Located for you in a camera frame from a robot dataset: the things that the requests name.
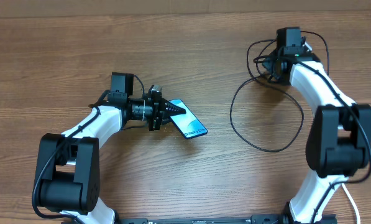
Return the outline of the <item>blue Galaxy smartphone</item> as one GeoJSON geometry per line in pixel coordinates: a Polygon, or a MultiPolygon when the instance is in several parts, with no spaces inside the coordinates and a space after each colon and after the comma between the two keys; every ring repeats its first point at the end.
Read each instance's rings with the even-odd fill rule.
{"type": "Polygon", "coordinates": [[[181,100],[170,100],[175,106],[185,109],[185,114],[171,116],[172,123],[185,139],[197,138],[208,133],[207,128],[181,100]]]}

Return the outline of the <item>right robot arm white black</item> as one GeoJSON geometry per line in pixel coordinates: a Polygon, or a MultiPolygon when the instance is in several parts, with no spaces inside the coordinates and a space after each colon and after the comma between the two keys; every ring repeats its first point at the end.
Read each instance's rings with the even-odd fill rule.
{"type": "Polygon", "coordinates": [[[278,29],[275,50],[259,57],[271,78],[301,93],[314,116],[305,150],[309,172],[282,223],[335,223],[335,216],[323,215],[331,197],[359,169],[371,170],[371,106],[340,91],[301,33],[278,29]]]}

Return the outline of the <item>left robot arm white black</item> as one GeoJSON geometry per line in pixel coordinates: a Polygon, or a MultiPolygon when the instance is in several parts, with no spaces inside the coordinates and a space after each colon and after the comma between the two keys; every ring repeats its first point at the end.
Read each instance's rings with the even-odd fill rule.
{"type": "Polygon", "coordinates": [[[42,136],[32,191],[32,208],[40,218],[120,223],[118,213],[99,196],[99,150],[129,120],[144,121],[155,131],[171,116],[186,112],[164,99],[158,85],[131,98],[135,79],[131,73],[112,73],[110,89],[90,105],[84,120],[61,134],[42,136]]]}

